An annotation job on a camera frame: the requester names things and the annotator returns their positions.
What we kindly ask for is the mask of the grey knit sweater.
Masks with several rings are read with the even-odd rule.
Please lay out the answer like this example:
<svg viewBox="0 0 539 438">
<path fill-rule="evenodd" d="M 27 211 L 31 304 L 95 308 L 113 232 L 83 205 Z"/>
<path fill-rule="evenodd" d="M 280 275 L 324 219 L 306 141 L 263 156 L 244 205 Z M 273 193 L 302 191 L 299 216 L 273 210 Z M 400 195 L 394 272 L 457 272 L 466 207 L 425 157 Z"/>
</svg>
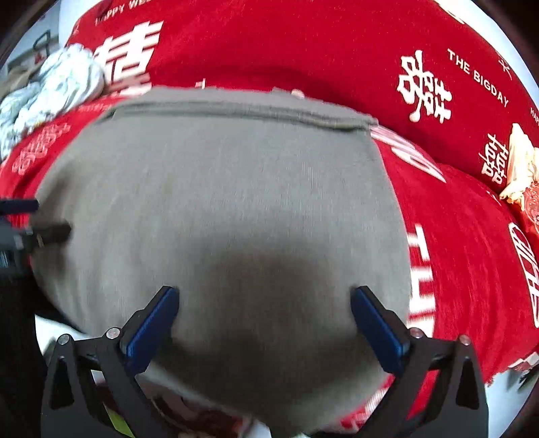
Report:
<svg viewBox="0 0 539 438">
<path fill-rule="evenodd" d="M 34 257 L 36 279 L 90 335 L 175 286 L 180 312 L 149 380 L 280 437 L 333 425 L 386 379 L 352 287 L 408 313 L 408 241 L 374 125 L 284 92 L 160 88 L 123 101 L 37 189 L 34 224 L 72 232 Z"/>
</svg>

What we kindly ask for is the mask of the white floral quilt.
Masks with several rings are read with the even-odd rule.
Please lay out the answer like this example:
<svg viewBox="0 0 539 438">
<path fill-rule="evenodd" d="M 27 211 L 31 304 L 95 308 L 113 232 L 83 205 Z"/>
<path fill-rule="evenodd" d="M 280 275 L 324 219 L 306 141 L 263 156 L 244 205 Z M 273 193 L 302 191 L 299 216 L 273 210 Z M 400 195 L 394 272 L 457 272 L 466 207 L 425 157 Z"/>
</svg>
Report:
<svg viewBox="0 0 539 438">
<path fill-rule="evenodd" d="M 41 125 L 97 98 L 105 87 L 104 71 L 83 45 L 66 46 L 50 55 L 27 83 L 1 95 L 1 159 Z"/>
</svg>

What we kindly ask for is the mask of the red gold wedding pillow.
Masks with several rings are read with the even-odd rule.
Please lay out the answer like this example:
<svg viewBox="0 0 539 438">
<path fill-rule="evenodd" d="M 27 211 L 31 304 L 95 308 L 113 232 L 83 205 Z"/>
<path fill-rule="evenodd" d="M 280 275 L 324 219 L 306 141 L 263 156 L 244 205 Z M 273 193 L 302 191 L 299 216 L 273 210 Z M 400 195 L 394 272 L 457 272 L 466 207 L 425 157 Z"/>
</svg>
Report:
<svg viewBox="0 0 539 438">
<path fill-rule="evenodd" d="M 538 148 L 519 124 L 512 124 L 509 138 L 507 184 L 500 198 L 511 206 L 522 231 L 538 253 Z"/>
</svg>

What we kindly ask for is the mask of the red wedding bedspread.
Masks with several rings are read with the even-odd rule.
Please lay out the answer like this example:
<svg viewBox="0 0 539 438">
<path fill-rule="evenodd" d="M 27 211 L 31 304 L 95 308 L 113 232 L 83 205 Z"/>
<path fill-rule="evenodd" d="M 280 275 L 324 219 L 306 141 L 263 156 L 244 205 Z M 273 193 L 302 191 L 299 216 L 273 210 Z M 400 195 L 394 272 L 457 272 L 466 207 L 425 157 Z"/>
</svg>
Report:
<svg viewBox="0 0 539 438">
<path fill-rule="evenodd" d="M 47 171 L 90 122 L 153 89 L 284 92 L 350 108 L 375 121 L 370 135 L 405 225 L 411 290 L 408 313 L 395 314 L 432 339 L 467 336 L 484 388 L 538 361 L 538 253 L 500 198 L 512 124 L 538 148 L 533 102 L 506 60 L 441 3 L 102 1 L 75 23 L 66 46 L 75 44 L 103 69 L 103 92 L 14 147 L 1 161 L 3 199 L 38 201 Z M 108 329 L 83 332 L 36 279 L 34 257 L 67 242 L 34 248 L 28 274 L 1 278 L 1 299 L 99 338 Z M 177 319 L 180 291 L 170 287 Z M 149 380 L 172 329 L 135 380 L 176 437 L 251 437 L 258 424 L 280 437 L 250 415 Z M 355 411 L 288 437 L 357 436 L 394 380 L 384 373 Z"/>
</svg>

